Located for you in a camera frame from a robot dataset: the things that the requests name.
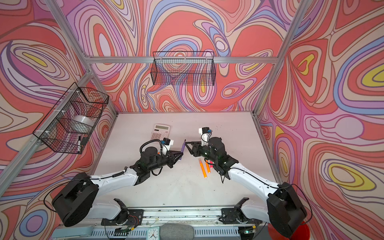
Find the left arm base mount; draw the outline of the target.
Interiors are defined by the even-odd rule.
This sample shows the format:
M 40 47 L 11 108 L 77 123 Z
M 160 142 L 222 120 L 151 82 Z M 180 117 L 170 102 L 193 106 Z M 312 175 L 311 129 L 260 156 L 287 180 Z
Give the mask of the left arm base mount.
M 137 227 L 142 224 L 144 210 L 128 209 L 121 212 L 113 219 L 102 219 L 102 226 L 128 226 Z

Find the purple marker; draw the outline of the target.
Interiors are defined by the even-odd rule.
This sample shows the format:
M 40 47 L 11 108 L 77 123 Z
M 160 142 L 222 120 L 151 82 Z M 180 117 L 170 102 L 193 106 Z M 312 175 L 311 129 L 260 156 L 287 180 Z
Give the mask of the purple marker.
M 183 155 L 184 155 L 185 146 L 186 146 L 186 140 L 184 140 L 182 147 L 181 147 L 181 152 L 183 153 Z

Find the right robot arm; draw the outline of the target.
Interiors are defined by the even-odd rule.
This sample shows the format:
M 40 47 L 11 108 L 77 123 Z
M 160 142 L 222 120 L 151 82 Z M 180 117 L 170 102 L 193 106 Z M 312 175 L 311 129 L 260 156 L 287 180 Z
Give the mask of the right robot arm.
M 308 214 L 291 184 L 278 184 L 250 171 L 227 154 L 221 138 L 185 142 L 185 146 L 192 156 L 207 160 L 223 179 L 242 185 L 264 201 L 262 206 L 242 202 L 240 211 L 246 218 L 269 223 L 286 238 L 292 237 L 302 225 Z

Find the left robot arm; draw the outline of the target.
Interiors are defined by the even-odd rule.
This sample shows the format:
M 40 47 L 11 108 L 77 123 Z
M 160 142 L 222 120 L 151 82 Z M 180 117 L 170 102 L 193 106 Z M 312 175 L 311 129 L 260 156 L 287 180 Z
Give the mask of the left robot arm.
M 110 226 L 127 225 L 131 214 L 122 200 L 115 198 L 108 203 L 95 200 L 114 190 L 143 183 L 154 170 L 164 166 L 172 168 L 182 156 L 180 151 L 160 154 L 155 147 L 148 147 L 134 165 L 120 172 L 106 176 L 77 174 L 54 197 L 52 205 L 65 227 L 75 226 L 84 219 L 103 219 L 103 224 Z

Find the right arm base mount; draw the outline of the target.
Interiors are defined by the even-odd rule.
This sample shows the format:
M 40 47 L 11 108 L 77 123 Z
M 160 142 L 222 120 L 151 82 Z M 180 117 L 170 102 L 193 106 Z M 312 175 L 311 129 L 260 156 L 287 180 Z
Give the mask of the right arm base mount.
M 258 226 L 262 223 L 261 220 L 249 219 L 240 209 L 236 209 L 235 207 L 222 208 L 221 211 L 222 214 L 219 217 L 219 222 L 224 225 L 252 224 Z

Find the orange marker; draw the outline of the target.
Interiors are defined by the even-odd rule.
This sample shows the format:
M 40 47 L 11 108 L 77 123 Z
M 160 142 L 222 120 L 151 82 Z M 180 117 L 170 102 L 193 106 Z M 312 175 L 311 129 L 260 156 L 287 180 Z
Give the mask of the orange marker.
M 200 164 L 200 167 L 201 167 L 203 176 L 204 176 L 204 178 L 206 179 L 206 178 L 207 178 L 207 173 L 206 173 L 206 171 L 205 171 L 205 168 L 204 168 L 204 165 L 203 165 L 203 162 L 202 162 L 201 159 L 199 159 L 199 164 Z
M 208 162 L 206 161 L 206 167 L 207 167 L 207 172 L 210 173 L 211 170 L 210 170 L 210 165 L 208 164 Z

